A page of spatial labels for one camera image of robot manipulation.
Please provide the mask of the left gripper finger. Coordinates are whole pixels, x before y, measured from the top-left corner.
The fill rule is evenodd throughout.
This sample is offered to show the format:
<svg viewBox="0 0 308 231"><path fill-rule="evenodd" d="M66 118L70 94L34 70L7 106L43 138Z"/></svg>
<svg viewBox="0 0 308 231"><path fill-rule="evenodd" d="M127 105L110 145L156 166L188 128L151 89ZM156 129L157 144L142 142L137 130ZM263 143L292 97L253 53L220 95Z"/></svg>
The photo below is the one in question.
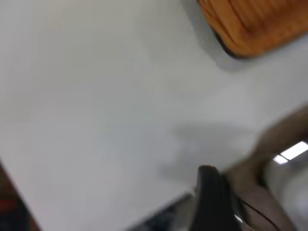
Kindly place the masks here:
<svg viewBox="0 0 308 231"><path fill-rule="evenodd" d="M192 231L240 231L223 177L213 166L198 168Z"/></svg>

